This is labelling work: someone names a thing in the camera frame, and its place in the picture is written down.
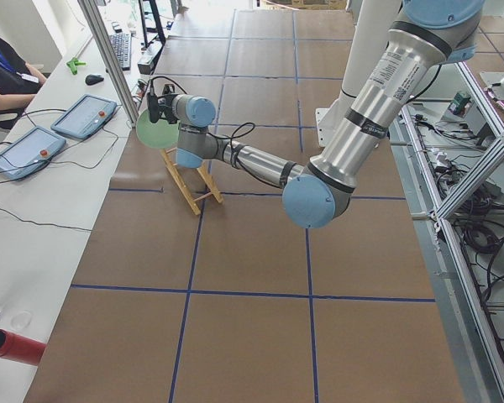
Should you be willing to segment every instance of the person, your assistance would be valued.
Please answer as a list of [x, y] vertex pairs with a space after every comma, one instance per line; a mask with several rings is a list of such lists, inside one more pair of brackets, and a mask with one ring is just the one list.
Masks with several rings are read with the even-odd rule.
[[[17, 113], [17, 118], [34, 99], [46, 77], [0, 38], [0, 113]], [[17, 118], [0, 122], [1, 128], [12, 128]]]

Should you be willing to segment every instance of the blue joint cap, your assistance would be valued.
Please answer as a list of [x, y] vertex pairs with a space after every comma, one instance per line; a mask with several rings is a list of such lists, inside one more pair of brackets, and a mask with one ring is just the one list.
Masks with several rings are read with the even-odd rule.
[[190, 151], [186, 151], [185, 149], [177, 149], [176, 151], [176, 164], [185, 168], [199, 168], [202, 166], [202, 162], [202, 158]]
[[320, 228], [334, 218], [336, 203], [328, 186], [313, 175], [299, 175], [282, 193], [289, 218], [299, 227]]
[[418, 26], [445, 29], [474, 17], [485, 0], [403, 0], [405, 14]]
[[186, 103], [186, 117], [197, 128], [209, 126], [217, 116], [214, 104], [204, 97], [193, 97]]
[[454, 50], [450, 54], [449, 58], [444, 63], [441, 64], [447, 65], [449, 63], [458, 63], [460, 61], [465, 61], [474, 56], [475, 53], [476, 53], [476, 45], [469, 46], [468, 48], [457, 49]]

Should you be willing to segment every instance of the white pillar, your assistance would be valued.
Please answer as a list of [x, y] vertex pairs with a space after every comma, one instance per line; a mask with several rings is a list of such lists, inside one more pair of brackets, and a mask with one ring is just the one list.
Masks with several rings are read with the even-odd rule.
[[386, 49], [388, 29], [396, 18], [401, 0], [364, 0], [354, 32], [353, 44], [342, 81], [339, 98], [329, 109], [316, 110], [319, 145], [325, 146], [334, 134], [334, 128], [359, 95], [360, 89], [375, 68]]

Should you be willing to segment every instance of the brown paper floor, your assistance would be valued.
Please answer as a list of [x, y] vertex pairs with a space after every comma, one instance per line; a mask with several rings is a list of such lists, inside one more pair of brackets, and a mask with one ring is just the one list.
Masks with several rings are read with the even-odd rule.
[[[256, 122], [247, 143], [304, 163], [353, 32], [344, 12], [192, 10], [157, 72], [220, 107], [216, 133]], [[463, 401], [387, 142], [318, 230], [279, 190], [211, 172], [225, 203], [195, 217], [129, 139], [27, 402]]]

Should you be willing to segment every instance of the white desk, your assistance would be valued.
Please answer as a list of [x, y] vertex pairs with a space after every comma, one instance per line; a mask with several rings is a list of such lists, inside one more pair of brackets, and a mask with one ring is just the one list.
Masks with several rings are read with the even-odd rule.
[[[84, 93], [120, 103], [94, 39], [78, 55], [87, 65], [79, 66], [76, 76], [66, 66], [90, 36], [84, 29], [28, 111], [50, 107], [67, 109]], [[133, 54], [133, 60], [138, 58], [139, 55]], [[102, 74], [105, 80], [87, 86], [84, 83], [87, 74]], [[133, 88], [140, 77], [135, 63], [131, 71], [125, 71], [125, 76], [129, 88]], [[59, 116], [58, 113], [36, 113], [30, 117], [36, 124], [50, 128]], [[107, 124], [106, 129], [115, 132], [118, 141], [96, 169], [87, 170], [72, 164], [50, 165], [24, 181], [0, 185], [0, 207], [36, 222], [92, 228], [129, 136], [127, 120], [120, 108]], [[18, 139], [30, 128], [32, 123], [22, 118], [7, 140]], [[100, 131], [54, 161], [95, 165], [114, 140], [110, 133]], [[67, 145], [74, 143], [67, 140]], [[0, 212], [0, 328], [43, 342], [48, 340], [89, 235], [89, 232], [71, 229], [39, 227]], [[16, 331], [11, 320], [21, 311], [29, 311], [33, 317], [26, 328]], [[0, 403], [23, 401], [35, 371], [35, 367], [0, 359]]]

